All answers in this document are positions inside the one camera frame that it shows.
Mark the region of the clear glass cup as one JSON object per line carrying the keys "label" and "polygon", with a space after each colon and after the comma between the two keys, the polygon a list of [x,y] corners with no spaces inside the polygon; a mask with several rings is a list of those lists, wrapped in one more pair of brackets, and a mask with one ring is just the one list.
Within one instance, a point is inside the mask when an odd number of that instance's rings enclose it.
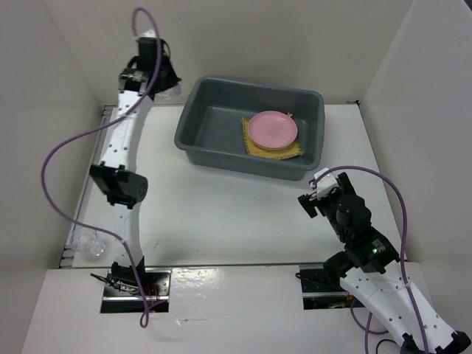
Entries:
{"label": "clear glass cup", "polygon": [[97,260],[103,256],[106,244],[96,230],[79,226],[72,233],[70,247],[90,260]]}
{"label": "clear glass cup", "polygon": [[175,86],[165,90],[165,91],[162,91],[162,92],[159,92],[155,95],[155,98],[156,99],[159,99],[159,100],[173,100],[175,98],[177,98],[178,96],[180,96],[182,93],[182,87],[181,87],[181,84],[178,83],[176,84]]}

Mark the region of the yellow woven bamboo mat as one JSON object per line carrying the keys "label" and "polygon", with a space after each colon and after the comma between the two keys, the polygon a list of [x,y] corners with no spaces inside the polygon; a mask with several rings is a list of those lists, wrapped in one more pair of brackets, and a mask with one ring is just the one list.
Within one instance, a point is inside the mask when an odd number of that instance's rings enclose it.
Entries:
{"label": "yellow woven bamboo mat", "polygon": [[241,118],[244,145],[245,145],[246,152],[250,156],[263,157],[267,159],[284,160],[284,159],[291,159],[293,157],[301,156],[304,153],[299,142],[296,145],[294,145],[292,148],[288,148],[281,151],[267,151],[267,150],[260,149],[257,146],[254,146],[252,143],[249,142],[249,139],[248,139],[249,135],[247,131],[247,125],[248,125],[249,120],[250,119],[247,119],[245,117]]}

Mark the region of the pink bear plate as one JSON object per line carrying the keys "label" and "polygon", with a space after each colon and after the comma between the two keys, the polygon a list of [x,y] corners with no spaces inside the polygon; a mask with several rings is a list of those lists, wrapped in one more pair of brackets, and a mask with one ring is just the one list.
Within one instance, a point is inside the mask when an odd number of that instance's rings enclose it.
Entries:
{"label": "pink bear plate", "polygon": [[278,111],[255,114],[248,122],[247,131],[251,139],[268,148],[288,145],[298,135],[295,121],[288,114]]}

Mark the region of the cream bear plate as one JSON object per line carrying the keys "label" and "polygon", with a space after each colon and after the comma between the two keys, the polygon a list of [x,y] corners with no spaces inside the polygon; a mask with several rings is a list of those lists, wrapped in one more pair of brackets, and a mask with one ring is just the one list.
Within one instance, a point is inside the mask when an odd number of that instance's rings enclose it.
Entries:
{"label": "cream bear plate", "polygon": [[285,149],[288,149],[288,148],[292,148],[294,145],[296,145],[298,143],[298,140],[295,139],[294,141],[292,141],[290,144],[288,145],[285,145],[285,146],[281,146],[281,147],[266,147],[266,146],[263,146],[261,144],[258,144],[256,143],[253,139],[251,139],[250,137],[248,138],[249,139],[249,142],[252,143],[254,146],[257,146],[258,148],[260,149],[263,149],[263,150],[267,150],[267,151],[281,151],[281,150],[285,150]]}

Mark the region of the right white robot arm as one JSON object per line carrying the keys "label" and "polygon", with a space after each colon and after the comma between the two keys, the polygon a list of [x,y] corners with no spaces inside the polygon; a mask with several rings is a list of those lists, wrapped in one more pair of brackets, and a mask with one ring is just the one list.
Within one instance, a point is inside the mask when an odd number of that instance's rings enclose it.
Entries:
{"label": "right white robot arm", "polygon": [[406,272],[405,254],[372,225],[372,213],[347,175],[325,168],[298,201],[324,216],[343,251],[323,263],[324,284],[352,294],[388,331],[401,353],[463,353],[471,339],[447,324]]}

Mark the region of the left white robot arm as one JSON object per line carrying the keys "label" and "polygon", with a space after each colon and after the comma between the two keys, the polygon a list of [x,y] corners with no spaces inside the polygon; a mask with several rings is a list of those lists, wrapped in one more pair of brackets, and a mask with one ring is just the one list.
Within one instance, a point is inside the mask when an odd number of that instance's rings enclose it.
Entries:
{"label": "left white robot arm", "polygon": [[104,154],[89,175],[111,205],[118,235],[109,280],[129,294],[146,288],[145,258],[139,240],[139,211],[148,180],[137,173],[136,159],[145,120],[157,94],[177,89],[180,78],[170,62],[169,46],[152,32],[138,41],[138,54],[119,76],[119,116]]}

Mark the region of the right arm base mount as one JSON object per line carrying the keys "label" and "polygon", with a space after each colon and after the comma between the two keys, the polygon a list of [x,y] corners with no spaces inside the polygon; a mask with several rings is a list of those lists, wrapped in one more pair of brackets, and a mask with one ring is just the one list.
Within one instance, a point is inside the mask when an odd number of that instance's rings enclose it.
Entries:
{"label": "right arm base mount", "polygon": [[295,273],[302,289],[305,310],[348,308],[353,297],[328,281],[322,264],[301,265]]}

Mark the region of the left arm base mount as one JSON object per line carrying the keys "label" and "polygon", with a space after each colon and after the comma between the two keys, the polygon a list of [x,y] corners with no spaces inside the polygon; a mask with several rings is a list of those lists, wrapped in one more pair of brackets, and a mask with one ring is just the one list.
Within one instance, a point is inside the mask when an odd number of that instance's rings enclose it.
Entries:
{"label": "left arm base mount", "polygon": [[[170,283],[172,271],[165,268],[146,268],[143,280],[145,301],[151,313],[167,313],[169,311]],[[141,313],[145,307],[137,285],[112,280],[111,271],[105,276],[90,273],[103,287],[100,312]]]}

